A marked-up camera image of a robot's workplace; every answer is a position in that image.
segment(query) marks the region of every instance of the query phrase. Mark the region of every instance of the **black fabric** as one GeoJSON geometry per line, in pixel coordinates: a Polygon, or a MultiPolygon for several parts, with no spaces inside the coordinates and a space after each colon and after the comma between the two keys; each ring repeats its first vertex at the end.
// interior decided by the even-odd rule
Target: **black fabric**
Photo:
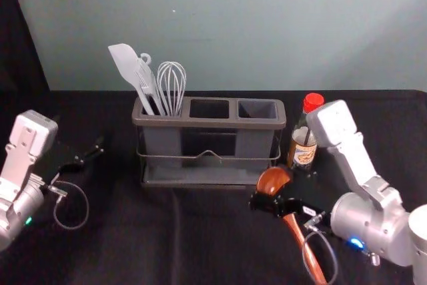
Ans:
{"type": "MultiPolygon", "coordinates": [[[[196,95],[281,99],[288,125],[282,148],[301,112],[305,92],[216,92],[196,95]]],[[[427,204],[426,95],[417,91],[327,91],[345,99],[377,171],[397,188],[408,211],[427,204]]],[[[132,92],[52,92],[0,95],[0,144],[8,142],[15,116],[35,109],[61,116],[58,139],[77,148],[110,129],[110,150],[94,167],[64,177],[80,184],[91,203],[84,229],[61,230],[48,198],[12,246],[0,253],[0,284],[311,284],[288,228],[278,219],[248,209],[252,188],[140,188],[135,157],[132,92]]],[[[318,179],[339,196],[346,186],[333,159],[320,152],[318,179]]],[[[59,215],[74,222],[83,215],[78,194],[69,190],[59,215]]],[[[379,268],[337,239],[336,284],[411,284],[410,268],[385,260],[379,268]]],[[[326,252],[318,254],[324,266],[326,252]]]]}
{"type": "Polygon", "coordinates": [[[48,91],[18,0],[0,0],[0,91],[48,91]]]}

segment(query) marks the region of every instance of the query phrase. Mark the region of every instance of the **spatula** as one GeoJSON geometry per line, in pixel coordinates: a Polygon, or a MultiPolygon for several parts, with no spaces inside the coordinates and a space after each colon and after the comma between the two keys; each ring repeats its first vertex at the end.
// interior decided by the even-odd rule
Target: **spatula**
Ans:
{"type": "Polygon", "coordinates": [[[120,72],[120,75],[130,83],[138,93],[147,115],[154,115],[154,112],[148,102],[147,97],[142,91],[139,82],[137,70],[139,69],[139,61],[136,52],[133,48],[125,43],[118,43],[117,45],[108,46],[108,50],[114,59],[115,65],[120,72]]]}

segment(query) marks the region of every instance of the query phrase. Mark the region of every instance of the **brown wooden spoon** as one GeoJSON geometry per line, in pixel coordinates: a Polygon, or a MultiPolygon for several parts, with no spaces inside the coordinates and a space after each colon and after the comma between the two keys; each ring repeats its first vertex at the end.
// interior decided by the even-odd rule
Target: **brown wooden spoon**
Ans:
{"type": "MultiPolygon", "coordinates": [[[[268,168],[264,173],[261,174],[256,190],[268,195],[275,195],[276,192],[285,184],[290,182],[288,173],[283,168],[271,167],[268,168]]],[[[283,217],[283,221],[288,225],[292,234],[294,235],[295,241],[302,250],[302,244],[304,242],[304,235],[295,219],[294,214],[288,214],[283,217]]],[[[325,276],[320,268],[320,265],[314,256],[311,248],[306,245],[304,248],[304,256],[306,257],[307,265],[310,272],[316,279],[316,284],[327,284],[325,276]]]]}

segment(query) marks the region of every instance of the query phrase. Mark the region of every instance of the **white whisk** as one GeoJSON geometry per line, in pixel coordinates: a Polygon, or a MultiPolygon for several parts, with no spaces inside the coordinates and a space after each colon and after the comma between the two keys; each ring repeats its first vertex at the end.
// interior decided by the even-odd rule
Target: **white whisk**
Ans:
{"type": "Polygon", "coordinates": [[[176,61],[164,61],[157,70],[157,90],[168,116],[181,113],[187,75],[176,61]]]}

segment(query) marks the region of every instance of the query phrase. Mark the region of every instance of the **cable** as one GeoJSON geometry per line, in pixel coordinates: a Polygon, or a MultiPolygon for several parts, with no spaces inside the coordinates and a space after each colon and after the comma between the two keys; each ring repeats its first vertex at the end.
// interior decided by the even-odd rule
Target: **cable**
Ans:
{"type": "Polygon", "coordinates": [[[87,199],[87,196],[86,196],[85,192],[79,186],[77,186],[76,184],[70,183],[70,182],[64,182],[62,180],[57,180],[58,177],[59,177],[59,174],[57,174],[54,177],[54,179],[52,180],[51,185],[53,185],[53,183],[57,182],[57,183],[60,183],[60,184],[70,185],[70,186],[73,186],[74,188],[76,188],[81,193],[81,195],[83,195],[83,198],[85,199],[85,203],[86,203],[86,216],[85,216],[85,219],[82,221],[82,223],[80,223],[80,224],[78,224],[76,226],[66,226],[66,225],[62,224],[59,221],[58,216],[57,216],[57,209],[58,209],[59,204],[62,201],[62,196],[60,196],[58,198],[58,200],[56,201],[55,207],[53,208],[53,219],[55,219],[56,223],[58,225],[60,225],[65,230],[78,230],[78,229],[82,228],[87,223],[87,220],[89,219],[89,200],[87,199]]]}
{"type": "Polygon", "coordinates": [[[335,252],[332,249],[331,244],[329,243],[329,241],[326,239],[326,237],[319,231],[319,230],[313,230],[313,232],[309,233],[307,235],[307,237],[304,239],[303,243],[302,243],[302,262],[304,263],[304,266],[306,267],[306,270],[308,272],[308,274],[310,275],[310,278],[313,280],[313,282],[316,283],[316,279],[314,278],[313,274],[310,272],[310,268],[307,265],[306,262],[306,256],[304,255],[304,249],[306,248],[306,244],[308,242],[308,240],[313,236],[313,235],[319,235],[321,237],[321,239],[324,241],[326,247],[329,250],[329,253],[331,254],[332,257],[332,263],[334,265],[334,275],[332,275],[332,278],[329,282],[327,282],[325,285],[332,285],[335,281],[336,278],[338,276],[338,260],[336,258],[335,252]]]}

